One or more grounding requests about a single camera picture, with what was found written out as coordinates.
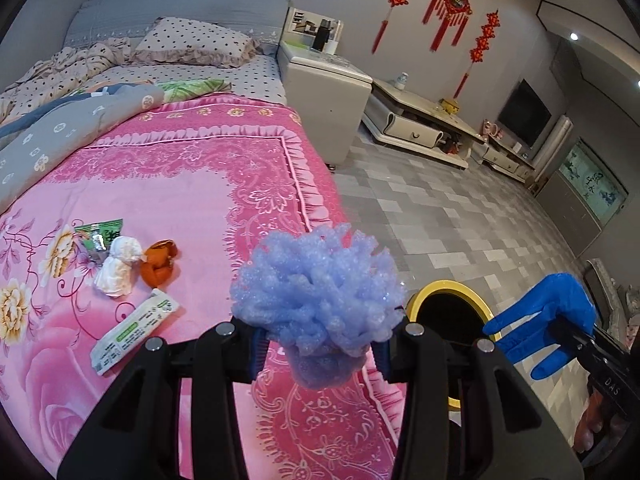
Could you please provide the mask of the person's right hand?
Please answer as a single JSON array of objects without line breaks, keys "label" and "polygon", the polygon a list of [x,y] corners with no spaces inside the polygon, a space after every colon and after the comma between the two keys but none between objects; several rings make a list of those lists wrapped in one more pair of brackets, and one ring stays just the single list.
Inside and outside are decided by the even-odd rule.
[{"label": "person's right hand", "polygon": [[610,402],[599,391],[594,390],[575,430],[574,451],[589,451],[594,445],[596,435],[601,432],[608,438],[606,449],[612,450],[620,443],[628,426],[625,419],[615,414]]}]

